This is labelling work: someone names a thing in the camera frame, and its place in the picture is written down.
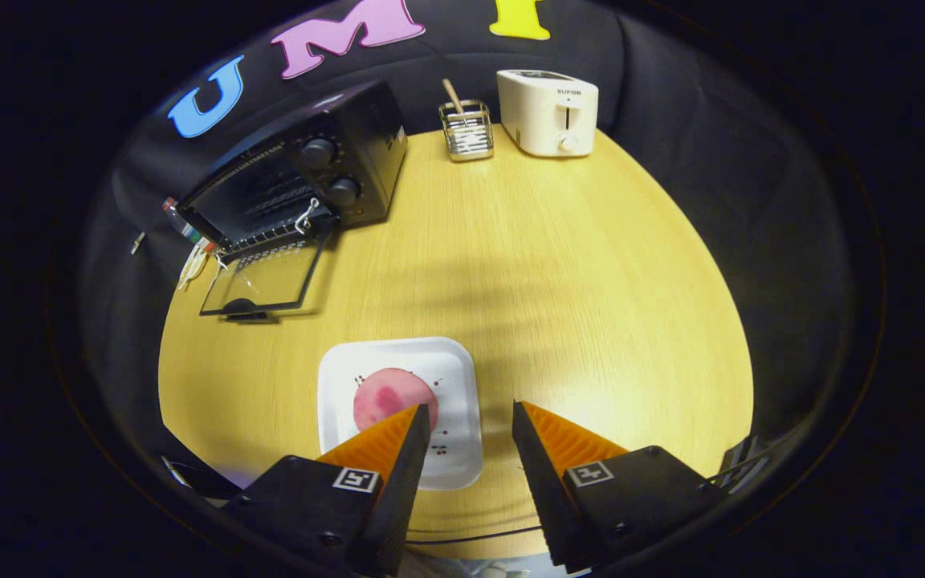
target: letter m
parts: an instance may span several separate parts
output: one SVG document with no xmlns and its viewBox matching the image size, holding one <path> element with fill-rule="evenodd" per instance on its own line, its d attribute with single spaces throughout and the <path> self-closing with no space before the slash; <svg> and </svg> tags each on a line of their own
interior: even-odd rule
<svg viewBox="0 0 925 578">
<path fill-rule="evenodd" d="M 323 55 L 312 54 L 311 45 L 339 56 L 348 54 L 363 26 L 366 26 L 366 35 L 359 42 L 363 47 L 397 43 L 419 36 L 425 30 L 421 23 L 412 22 L 405 0 L 362 0 L 344 21 L 313 18 L 273 38 L 272 44 L 283 44 L 283 54 L 287 58 L 287 69 L 281 76 L 294 78 L 324 61 Z"/>
</svg>

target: round table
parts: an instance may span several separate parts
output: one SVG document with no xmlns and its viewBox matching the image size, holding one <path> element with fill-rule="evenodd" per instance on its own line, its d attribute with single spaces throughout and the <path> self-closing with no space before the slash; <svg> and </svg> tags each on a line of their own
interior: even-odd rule
<svg viewBox="0 0 925 578">
<path fill-rule="evenodd" d="M 472 354 L 484 468 L 419 491 L 409 547 L 460 559 L 546 552 L 511 439 L 525 400 L 628 450 L 665 447 L 703 476 L 748 435 L 752 366 L 701 238 L 599 132 L 590 157 L 532 157 L 495 126 L 495 156 L 455 164 L 441 132 L 409 136 L 385 222 L 342 231 L 304 307 L 269 325 L 198 314 L 212 259 L 173 294 L 159 352 L 166 427 L 245 486 L 320 454 L 320 358 L 348 341 L 447 336 Z M 416 542 L 443 542 L 423 544 Z"/>
</svg>

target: white plate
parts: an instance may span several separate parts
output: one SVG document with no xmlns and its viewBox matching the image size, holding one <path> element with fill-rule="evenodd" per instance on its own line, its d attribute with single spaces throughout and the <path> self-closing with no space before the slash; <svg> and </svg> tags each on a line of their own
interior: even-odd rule
<svg viewBox="0 0 925 578">
<path fill-rule="evenodd" d="M 326 454 L 359 434 L 352 417 L 357 378 L 386 367 L 411 371 L 438 399 L 438 423 L 430 433 L 419 489 L 472 486 L 484 468 L 477 377 L 470 352 L 448 337 L 359 341 L 330 348 L 320 362 L 316 392 L 320 452 Z"/>
</svg>

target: utensil holder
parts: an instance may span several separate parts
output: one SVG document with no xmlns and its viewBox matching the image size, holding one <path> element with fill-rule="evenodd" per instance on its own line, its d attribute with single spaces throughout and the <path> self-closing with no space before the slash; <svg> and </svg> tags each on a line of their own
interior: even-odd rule
<svg viewBox="0 0 925 578">
<path fill-rule="evenodd" d="M 484 102 L 475 99 L 459 103 L 462 104 L 462 112 L 449 112 L 455 110 L 452 103 L 438 107 L 448 157 L 455 162 L 493 157 L 495 137 L 491 134 L 491 110 Z"/>
</svg>

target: oven knob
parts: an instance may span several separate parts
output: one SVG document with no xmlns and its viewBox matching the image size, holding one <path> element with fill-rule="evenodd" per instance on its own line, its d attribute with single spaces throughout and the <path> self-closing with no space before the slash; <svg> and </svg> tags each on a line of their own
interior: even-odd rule
<svg viewBox="0 0 925 578">
<path fill-rule="evenodd" d="M 327 197 L 338 207 L 352 207 L 359 197 L 359 183 L 348 177 L 340 177 L 327 188 Z"/>
<path fill-rule="evenodd" d="M 327 139 L 312 139 L 302 146 L 302 164 L 309 169 L 326 169 L 334 162 L 337 147 Z"/>
</svg>

